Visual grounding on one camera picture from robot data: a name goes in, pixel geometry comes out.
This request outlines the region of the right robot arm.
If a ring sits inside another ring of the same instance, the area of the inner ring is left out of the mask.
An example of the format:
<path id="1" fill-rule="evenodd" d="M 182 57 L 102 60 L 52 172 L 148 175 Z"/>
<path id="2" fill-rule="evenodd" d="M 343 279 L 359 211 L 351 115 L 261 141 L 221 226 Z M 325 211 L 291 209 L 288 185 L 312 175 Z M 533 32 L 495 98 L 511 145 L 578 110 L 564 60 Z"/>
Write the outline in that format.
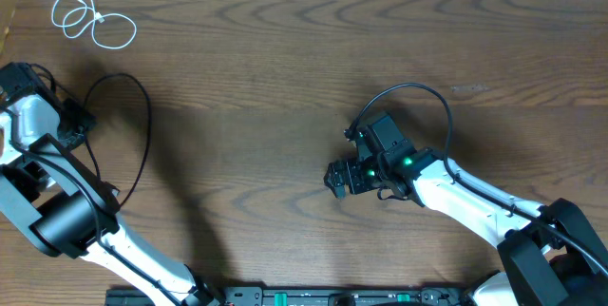
<path id="1" fill-rule="evenodd" d="M 431 149 L 416 149 L 388 114 L 345 132 L 352 158 L 330 163 L 323 178 L 338 199 L 389 190 L 461 223 L 492 247 L 501 272 L 461 297 L 465 305 L 604 305 L 607 249 L 571 201 L 549 205 L 510 195 Z"/>

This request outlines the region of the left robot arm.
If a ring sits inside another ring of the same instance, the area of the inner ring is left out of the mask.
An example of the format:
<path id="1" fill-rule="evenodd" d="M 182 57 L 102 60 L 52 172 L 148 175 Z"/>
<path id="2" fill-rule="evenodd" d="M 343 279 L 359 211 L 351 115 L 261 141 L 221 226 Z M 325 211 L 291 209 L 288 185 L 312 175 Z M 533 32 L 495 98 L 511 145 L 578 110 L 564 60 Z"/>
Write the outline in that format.
<path id="1" fill-rule="evenodd" d="M 155 305 L 221 305 L 224 294 L 157 250 L 121 216 L 118 189 L 72 153 L 96 124 L 60 100 L 44 67 L 1 69 L 1 212 L 40 252 L 97 264 Z"/>

